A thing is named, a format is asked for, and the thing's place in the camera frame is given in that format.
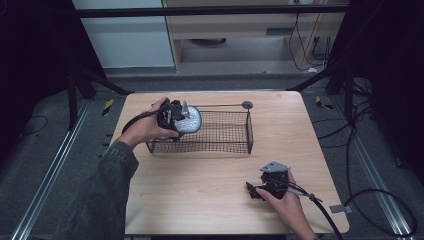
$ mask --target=white cabinet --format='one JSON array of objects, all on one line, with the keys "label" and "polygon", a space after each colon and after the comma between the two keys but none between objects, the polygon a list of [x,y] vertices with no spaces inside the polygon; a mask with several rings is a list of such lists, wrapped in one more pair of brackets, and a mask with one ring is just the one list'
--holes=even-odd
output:
[{"label": "white cabinet", "polygon": [[[254,6],[287,5],[292,0],[162,0],[165,7],[190,6]],[[349,0],[309,0],[301,4],[346,4]],[[217,16],[170,16],[167,18],[170,39],[174,52],[174,62],[179,68],[184,39],[207,38],[249,38],[275,37],[269,34],[277,30],[281,36],[290,36],[294,61],[297,66],[307,65],[308,55],[313,47],[314,37],[335,37],[343,20],[344,13],[302,13],[302,14],[242,14]]]},{"label": "white cabinet", "polygon": [[[76,9],[162,7],[160,0],[73,0]],[[81,19],[104,69],[174,67],[164,17]]]}]

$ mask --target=finger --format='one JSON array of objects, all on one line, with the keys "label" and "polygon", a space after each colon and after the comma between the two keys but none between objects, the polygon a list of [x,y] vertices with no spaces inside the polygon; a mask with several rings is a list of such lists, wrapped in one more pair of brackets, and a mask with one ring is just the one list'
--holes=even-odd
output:
[{"label": "finger", "polygon": [[291,171],[288,171],[288,177],[289,177],[289,182],[296,184],[296,181],[294,180],[293,174],[291,173]]},{"label": "finger", "polygon": [[154,111],[156,109],[159,109],[160,106],[162,105],[162,103],[164,103],[166,101],[166,99],[168,99],[167,97],[163,97],[161,99],[159,99],[158,101],[156,101],[155,103],[153,103],[152,108],[150,109],[150,111]]},{"label": "finger", "polygon": [[269,202],[271,205],[273,205],[273,203],[278,200],[265,189],[256,188],[256,192],[259,193],[259,195],[261,195],[261,197],[265,199],[265,201]]},{"label": "finger", "polygon": [[179,134],[176,131],[170,129],[160,128],[159,135],[161,137],[178,137]]}]

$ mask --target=cable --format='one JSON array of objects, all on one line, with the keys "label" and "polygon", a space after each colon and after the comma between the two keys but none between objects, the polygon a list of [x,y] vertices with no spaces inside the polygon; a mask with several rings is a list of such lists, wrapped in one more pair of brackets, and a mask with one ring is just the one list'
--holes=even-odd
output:
[{"label": "cable", "polygon": [[326,122],[326,121],[333,121],[333,120],[342,120],[340,118],[327,118],[327,119],[321,119],[321,120],[316,120],[316,121],[312,121],[312,123],[319,123],[319,122]]},{"label": "cable", "polygon": [[329,133],[329,134],[327,134],[327,135],[324,135],[324,136],[322,136],[322,137],[318,137],[318,139],[324,139],[324,138],[327,138],[327,137],[331,137],[331,136],[333,136],[334,134],[336,134],[336,133],[340,132],[341,130],[345,129],[345,128],[346,128],[346,127],[348,127],[348,126],[349,126],[349,123],[346,123],[343,127],[339,128],[339,129],[335,130],[334,132],[331,132],[331,133]]},{"label": "cable", "polygon": [[347,145],[347,143],[342,144],[342,145],[334,145],[334,146],[323,146],[321,145],[321,148],[338,148],[338,147],[345,147]]},{"label": "cable", "polygon": [[309,200],[311,200],[312,202],[315,203],[315,205],[317,205],[317,207],[321,210],[322,214],[324,214],[325,218],[327,219],[328,223],[330,223],[331,227],[334,230],[334,233],[336,234],[338,239],[343,239],[342,234],[340,233],[339,229],[337,228],[336,224],[334,223],[333,219],[331,219],[330,215],[328,214],[328,212],[325,210],[325,208],[322,206],[322,204],[320,203],[321,200],[319,200],[318,198],[315,197],[315,195],[313,193],[308,193],[305,189],[303,189],[302,187],[300,187],[299,185],[292,183],[292,182],[288,182],[288,186],[291,188],[294,188],[295,190],[307,195],[309,197]]},{"label": "cable", "polygon": [[330,37],[327,37],[327,43],[325,46],[325,51],[324,53],[320,53],[320,54],[316,54],[315,53],[315,48],[319,42],[320,37],[314,37],[314,46],[312,48],[312,56],[314,57],[315,60],[322,60],[322,65],[324,66],[324,68],[327,67],[327,62],[328,62],[328,57],[330,56]]},{"label": "cable", "polygon": [[22,135],[29,135],[29,134],[37,133],[37,132],[43,130],[47,126],[47,123],[49,122],[49,119],[45,116],[32,116],[31,119],[33,119],[33,118],[44,118],[44,120],[46,120],[46,121],[44,122],[44,125],[41,126],[39,129],[34,130],[32,132],[23,132]]},{"label": "cable", "polygon": [[139,114],[139,115],[137,115],[137,116],[135,116],[135,117],[133,117],[129,122],[127,122],[127,124],[125,124],[125,126],[124,126],[124,128],[122,129],[122,133],[124,133],[125,131],[127,131],[128,130],[128,128],[129,127],[131,127],[131,125],[133,125],[135,122],[137,122],[138,120],[140,120],[140,119],[142,119],[142,118],[145,118],[145,117],[148,117],[148,116],[151,116],[151,115],[153,115],[153,114],[156,114],[156,113],[158,113],[158,112],[162,112],[162,111],[164,111],[166,108],[168,108],[169,106],[171,106],[172,107],[172,105],[170,104],[170,103],[166,103],[163,107],[161,107],[161,108],[159,108],[159,109],[156,109],[156,110],[154,110],[154,111],[152,111],[152,112],[142,112],[141,114]]},{"label": "cable", "polygon": [[[290,38],[289,38],[289,49],[290,49],[290,53],[291,53],[291,55],[292,55],[293,59],[295,59],[295,57],[294,57],[294,54],[293,54],[293,51],[292,51],[292,48],[291,48],[291,39],[292,39],[292,37],[293,37],[293,33],[295,32],[295,30],[297,30],[297,34],[298,34],[298,36],[299,36],[299,42],[300,42],[300,45],[302,46],[303,56],[304,56],[305,60],[306,60],[306,61],[307,61],[310,65],[312,65],[311,67],[318,67],[318,66],[321,66],[322,64],[315,64],[315,63],[311,63],[311,62],[308,60],[308,57],[306,56],[306,50],[305,50],[305,47],[304,47],[304,45],[303,45],[302,38],[300,37],[300,32],[299,32],[299,25],[298,25],[298,22],[299,22],[299,13],[297,13],[297,14],[296,14],[296,21],[295,21],[295,23],[294,23],[293,31],[292,31],[292,33],[290,34]],[[294,61],[294,65],[296,66],[296,68],[297,68],[298,70],[301,70],[301,71],[308,70],[308,69],[302,69],[302,68],[300,68],[299,66],[297,66],[296,61]]]},{"label": "cable", "polygon": [[[379,229],[379,230],[381,230],[382,232],[384,232],[384,233],[386,233],[386,234],[388,234],[388,235],[390,235],[390,236],[393,236],[393,237],[410,237],[410,236],[412,236],[412,235],[414,235],[415,234],[415,232],[417,231],[417,228],[418,228],[418,226],[417,226],[417,220],[416,220],[416,218],[415,218],[415,216],[413,215],[413,213],[412,213],[412,211],[411,211],[411,209],[399,198],[399,197],[397,197],[397,196],[395,196],[394,194],[392,194],[392,193],[390,193],[390,192],[387,192],[387,191],[384,191],[384,190],[381,190],[381,189],[365,189],[365,190],[362,190],[362,191],[360,191],[360,192],[358,192],[358,193],[356,193],[356,194],[353,194],[352,193],[352,185],[351,185],[351,181],[350,181],[350,143],[353,141],[353,139],[354,139],[354,136],[355,136],[355,134],[356,134],[356,122],[357,122],[357,120],[359,119],[359,117],[363,117],[363,115],[365,115],[366,113],[369,113],[370,111],[370,107],[367,107],[367,108],[365,108],[365,109],[363,109],[363,110],[361,110],[359,113],[358,113],[358,109],[359,109],[359,107],[361,106],[361,105],[363,105],[363,104],[365,104],[365,103],[368,103],[368,100],[366,100],[366,101],[364,101],[364,102],[362,102],[362,103],[360,103],[356,108],[355,108],[355,111],[354,111],[354,115],[353,115],[353,121],[352,121],[352,124],[350,125],[351,127],[352,127],[352,130],[351,130],[351,132],[350,132],[350,134],[349,134],[349,138],[348,138],[348,142],[347,142],[347,145],[346,145],[346,179],[347,179],[347,187],[348,187],[348,191],[349,191],[349,199],[346,201],[346,203],[344,204],[344,206],[346,207],[347,206],[347,204],[349,203],[349,202],[352,202],[353,204],[354,204],[354,206],[356,207],[356,209],[357,209],[357,211],[361,214],[361,216],[363,217],[363,218],[365,218],[371,225],[373,225],[374,227],[376,227],[377,229]],[[381,192],[381,193],[384,193],[384,194],[387,194],[387,195],[390,195],[390,196],[392,196],[393,198],[395,198],[399,203],[401,203],[401,205],[403,205],[404,206],[404,208],[406,209],[406,211],[408,212],[408,214],[411,216],[411,218],[412,218],[412,221],[413,221],[413,227],[412,227],[412,230],[409,232],[409,233],[407,233],[407,234],[397,234],[397,233],[392,233],[392,232],[390,232],[390,231],[387,231],[387,230],[385,230],[383,227],[381,227],[381,226],[379,226],[378,224],[376,224],[374,221],[372,221],[360,208],[359,208],[359,206],[356,204],[356,202],[354,201],[354,199],[356,198],[356,197],[358,197],[358,196],[360,196],[360,195],[362,195],[362,194],[364,194],[364,193],[367,193],[367,192]]]},{"label": "cable", "polygon": [[349,204],[349,202],[352,202],[356,197],[363,195],[365,193],[369,193],[369,192],[379,192],[379,193],[383,193],[386,195],[389,195],[391,197],[393,197],[394,199],[396,199],[397,202],[399,202],[401,205],[403,205],[403,207],[405,208],[405,210],[408,212],[408,214],[412,217],[412,222],[413,222],[413,229],[411,230],[410,233],[407,234],[397,234],[397,233],[392,233],[387,231],[386,229],[382,228],[381,226],[375,224],[375,222],[371,221],[367,216],[363,216],[369,223],[371,223],[374,227],[380,229],[382,232],[391,235],[393,237],[411,237],[412,235],[415,234],[415,232],[417,231],[418,228],[418,222],[416,217],[414,216],[414,214],[412,213],[412,210],[408,207],[408,205],[406,205],[406,203],[404,201],[402,201],[402,199],[400,199],[399,197],[397,197],[396,195],[394,195],[393,193],[381,190],[381,189],[375,189],[375,188],[369,188],[369,189],[365,189],[362,191],[359,191],[357,193],[355,193],[353,196],[351,196],[344,204],[343,206],[347,206]]}]

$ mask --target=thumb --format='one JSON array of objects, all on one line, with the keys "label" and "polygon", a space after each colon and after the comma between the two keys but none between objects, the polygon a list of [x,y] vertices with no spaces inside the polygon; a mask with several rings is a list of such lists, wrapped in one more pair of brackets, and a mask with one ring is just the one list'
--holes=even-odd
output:
[{"label": "thumb", "polygon": [[276,200],[276,198],[274,196],[272,196],[272,194],[269,193],[265,189],[256,188],[256,192],[259,193],[259,195],[261,195],[261,197],[263,199],[265,199],[267,202],[272,202],[272,201],[275,201]]},{"label": "thumb", "polygon": [[178,137],[178,133],[176,131],[160,128],[160,136],[162,137]]}]

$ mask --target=metal rail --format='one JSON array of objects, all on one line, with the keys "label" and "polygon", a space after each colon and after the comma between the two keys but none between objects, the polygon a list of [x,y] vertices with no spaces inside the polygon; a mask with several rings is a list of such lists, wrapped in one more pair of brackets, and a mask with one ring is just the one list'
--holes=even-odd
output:
[{"label": "metal rail", "polygon": [[[344,114],[342,113],[342,110],[341,110],[342,104],[336,97],[332,97],[332,100],[335,103],[335,108],[337,109],[339,115],[342,117],[343,123],[347,124],[347,121],[343,117]],[[370,181],[371,186],[373,188],[389,191],[386,183],[384,182],[383,178],[377,171],[377,168],[374,166],[371,157],[368,155],[368,152],[365,146],[363,145],[361,138],[359,136],[355,136],[352,141],[352,144],[354,146],[355,152],[358,155],[359,162],[364,168],[365,174],[367,175],[367,178]],[[398,204],[396,203],[396,201],[391,196],[387,196],[382,193],[376,193],[376,196],[393,231],[396,234],[410,233],[411,229],[408,223],[406,222],[402,212],[400,211],[400,208]],[[412,236],[408,238],[399,238],[399,239],[415,240],[415,237]]]},{"label": "metal rail", "polygon": [[123,9],[79,9],[75,11],[51,11],[58,16],[79,18],[192,16],[192,15],[238,15],[277,13],[340,13],[363,10],[362,6],[349,4],[329,5],[257,5],[257,6],[211,6],[211,7],[166,7],[166,8],[123,8]]},{"label": "metal rail", "polygon": [[34,226],[35,221],[38,218],[38,215],[41,212],[41,209],[44,206],[44,203],[49,196],[50,190],[52,189],[57,176],[59,175],[60,169],[62,168],[63,163],[65,162],[66,157],[72,147],[72,144],[75,141],[76,136],[78,135],[81,125],[84,122],[84,119],[87,115],[87,110],[90,106],[91,100],[83,100],[83,104],[79,111],[79,118],[75,124],[75,127],[72,130],[69,130],[66,134],[62,145],[60,146],[56,156],[50,165],[49,170],[44,176],[43,181],[41,182],[40,187],[37,190],[34,198],[31,201],[28,209],[26,210],[24,216],[19,222],[18,226],[12,233],[12,240],[25,240],[28,238],[32,227]]}]

